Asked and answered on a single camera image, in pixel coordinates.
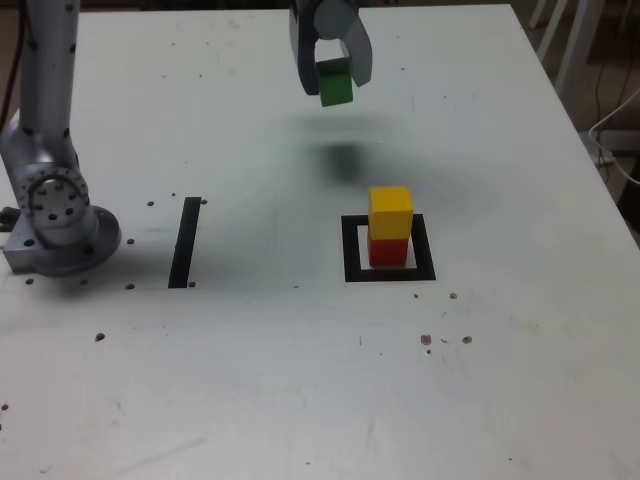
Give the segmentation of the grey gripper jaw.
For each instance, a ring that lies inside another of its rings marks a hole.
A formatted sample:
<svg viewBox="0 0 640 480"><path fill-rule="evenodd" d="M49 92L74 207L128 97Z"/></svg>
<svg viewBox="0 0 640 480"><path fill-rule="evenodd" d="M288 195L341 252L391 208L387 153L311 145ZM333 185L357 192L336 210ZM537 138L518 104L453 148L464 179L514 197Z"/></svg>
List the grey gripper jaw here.
<svg viewBox="0 0 640 480"><path fill-rule="evenodd" d="M373 53L371 41L354 1L324 0L315 9L313 25L322 40L339 40L350 60L351 76L357 87L371 80Z"/></svg>
<svg viewBox="0 0 640 480"><path fill-rule="evenodd" d="M319 77L315 66L315 45L319 34L314 26L318 0L289 2L290 43L300 83L307 95L319 94Z"/></svg>

